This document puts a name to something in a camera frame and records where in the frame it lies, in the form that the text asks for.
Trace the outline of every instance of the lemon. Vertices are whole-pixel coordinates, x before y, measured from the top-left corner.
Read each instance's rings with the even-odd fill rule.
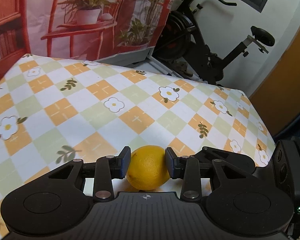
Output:
[[[160,146],[146,145],[131,154],[127,180],[133,187],[141,190],[156,189],[169,178],[164,149]]]

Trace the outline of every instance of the floral tablecloth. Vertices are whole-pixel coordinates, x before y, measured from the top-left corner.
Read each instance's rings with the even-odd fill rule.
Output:
[[[74,158],[124,146],[210,146],[265,166],[274,141],[242,91],[97,62],[26,54],[0,81],[0,205],[12,190]],[[180,192],[170,179],[156,191]],[[114,189],[136,191],[126,179]],[[209,180],[202,179],[204,194]],[[7,229],[0,216],[0,239]]]

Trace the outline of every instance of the table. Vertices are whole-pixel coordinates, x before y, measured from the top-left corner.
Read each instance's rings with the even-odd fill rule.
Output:
[[[246,95],[97,62],[24,55],[0,81],[0,205],[12,190],[74,158],[95,162],[124,146],[203,146],[266,166],[274,141]],[[177,191],[168,180],[155,191]],[[87,181],[86,194],[92,191]],[[137,191],[113,180],[114,191]],[[202,179],[204,195],[211,191]],[[0,239],[7,234],[0,215]]]

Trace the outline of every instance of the black exercise bike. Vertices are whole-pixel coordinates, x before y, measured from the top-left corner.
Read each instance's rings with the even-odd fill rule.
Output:
[[[218,1],[228,6],[237,5],[223,0]],[[182,0],[178,9],[170,12],[153,53],[156,59],[183,78],[189,79],[189,73],[181,71],[175,64],[175,61],[181,57],[187,61],[202,80],[216,85],[216,82],[223,78],[223,69],[230,62],[241,53],[244,57],[249,54],[245,49],[252,42],[259,46],[262,53],[269,53],[262,44],[269,47],[274,45],[275,40],[270,33],[252,26],[251,32],[254,37],[248,35],[224,59],[221,59],[217,54],[212,53],[209,46],[204,43],[197,21],[194,18],[194,14],[202,9],[202,6],[198,4],[197,9],[191,10],[190,5],[192,2],[193,0]],[[191,35],[194,37],[195,42],[191,41]]]

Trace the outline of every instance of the bike saddle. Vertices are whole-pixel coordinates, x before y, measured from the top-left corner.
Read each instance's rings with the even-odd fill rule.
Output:
[[[254,38],[257,41],[260,41],[262,44],[272,47],[274,45],[275,39],[274,37],[267,31],[261,28],[257,28],[255,26],[251,27],[251,32]]]

